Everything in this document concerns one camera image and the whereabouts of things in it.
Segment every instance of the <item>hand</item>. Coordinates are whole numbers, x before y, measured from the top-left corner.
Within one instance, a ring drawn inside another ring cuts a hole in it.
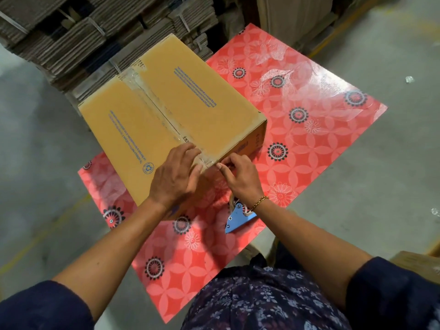
[[[236,177],[226,166],[231,163],[237,168]],[[217,163],[217,167],[226,179],[234,196],[240,199],[249,209],[264,196],[256,166],[246,155],[240,156],[232,153],[221,163]]]
[[[170,150],[164,164],[157,168],[151,182],[149,199],[170,210],[195,192],[202,165],[191,169],[201,153],[192,143],[184,143]]]

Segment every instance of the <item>gold bracelet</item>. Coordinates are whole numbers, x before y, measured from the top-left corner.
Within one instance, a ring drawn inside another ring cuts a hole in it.
[[[251,212],[253,212],[253,210],[255,210],[255,208],[264,200],[264,199],[269,199],[268,196],[262,196],[256,203],[254,206],[252,206],[252,208],[250,209]]]

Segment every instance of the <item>table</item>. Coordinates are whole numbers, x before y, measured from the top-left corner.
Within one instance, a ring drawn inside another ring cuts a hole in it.
[[[266,115],[254,163],[265,194],[283,207],[387,110],[254,25],[207,63]],[[78,173],[110,228],[135,211],[104,153]],[[265,228],[257,219],[225,234],[230,193],[219,181],[185,215],[161,222],[135,257],[132,266],[164,322]]]

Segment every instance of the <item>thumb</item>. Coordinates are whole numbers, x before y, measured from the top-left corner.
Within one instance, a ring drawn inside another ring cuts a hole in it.
[[[192,169],[190,173],[190,177],[188,178],[187,193],[195,192],[195,189],[197,188],[198,178],[200,177],[200,172],[202,168],[203,168],[202,165],[196,165]]]
[[[222,173],[224,179],[226,179],[226,182],[228,183],[228,185],[234,183],[235,176],[232,173],[232,171],[229,170],[229,168],[227,166],[225,166],[223,163],[217,163],[216,166],[220,170],[220,172]]]

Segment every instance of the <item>person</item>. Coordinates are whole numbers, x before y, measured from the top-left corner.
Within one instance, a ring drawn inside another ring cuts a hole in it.
[[[191,143],[173,148],[130,219],[52,280],[2,301],[0,328],[92,329],[144,241],[195,191],[199,154]],[[258,255],[223,269],[194,298],[182,329],[440,329],[438,286],[272,203],[247,156],[217,166],[281,244],[274,267]]]

